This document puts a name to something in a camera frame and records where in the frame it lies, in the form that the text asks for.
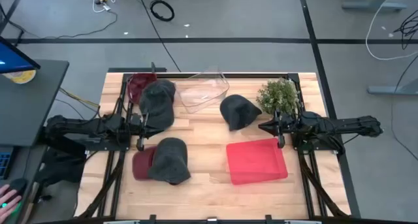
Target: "red plastic tray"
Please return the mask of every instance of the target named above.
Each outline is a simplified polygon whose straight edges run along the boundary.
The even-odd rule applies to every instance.
[[[231,182],[240,185],[286,178],[285,160],[277,145],[277,138],[228,144]]]

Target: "green plant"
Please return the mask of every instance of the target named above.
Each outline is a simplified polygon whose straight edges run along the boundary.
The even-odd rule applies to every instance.
[[[257,102],[261,108],[273,114],[275,109],[292,114],[299,105],[298,93],[291,80],[279,78],[277,81],[268,81],[267,85],[259,90]]]

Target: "wooden tabletop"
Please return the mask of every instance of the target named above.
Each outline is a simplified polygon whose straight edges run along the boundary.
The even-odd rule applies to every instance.
[[[315,73],[299,73],[306,110],[325,116],[325,108]],[[123,73],[108,73],[101,97],[101,113],[112,111],[120,94]],[[230,78],[227,95],[239,94],[255,102],[258,89],[267,83],[266,78]],[[286,179],[258,184],[233,185],[226,157],[226,145],[271,138],[258,128],[272,116],[261,114],[251,125],[236,132],[228,126],[215,103],[194,114],[188,114],[179,99],[174,101],[175,121],[173,126],[145,140],[145,147],[155,146],[162,139],[176,137],[187,144],[188,168],[191,178],[180,185],[167,182],[136,181],[132,175],[132,158],[137,152],[137,136],[133,136],[131,148],[126,154],[121,180],[117,219],[148,219],[156,214],[157,219],[264,219],[271,214],[273,219],[306,219],[308,213],[298,157],[291,140],[287,137],[283,155],[289,176]],[[100,190],[108,152],[99,152],[84,168],[78,192],[78,207],[75,215],[81,214]],[[321,183],[334,202],[346,213],[349,206],[340,166],[330,151],[316,151]],[[312,186],[315,214],[319,215],[316,194]],[[106,214],[110,209],[107,199]]]

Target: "person's hand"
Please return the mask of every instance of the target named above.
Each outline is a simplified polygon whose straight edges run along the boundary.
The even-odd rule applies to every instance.
[[[4,192],[9,187],[9,185],[4,185],[0,188],[0,206],[17,192],[16,190],[12,190],[9,191],[7,194],[4,194]],[[21,196],[17,196],[12,201],[10,201],[4,208],[0,208],[0,223],[3,223],[6,220],[6,218],[16,209],[21,198]]]

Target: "gray desk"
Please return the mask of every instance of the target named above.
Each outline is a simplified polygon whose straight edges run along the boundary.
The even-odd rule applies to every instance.
[[[46,145],[36,144],[36,140],[69,66],[67,61],[36,62],[41,68],[30,83],[13,84],[0,76],[0,145],[26,146],[19,148],[8,179],[0,181],[0,185],[22,177],[28,181],[20,209],[6,221],[10,224],[21,222],[25,214],[22,211],[31,202],[28,198],[33,181],[47,149]]]

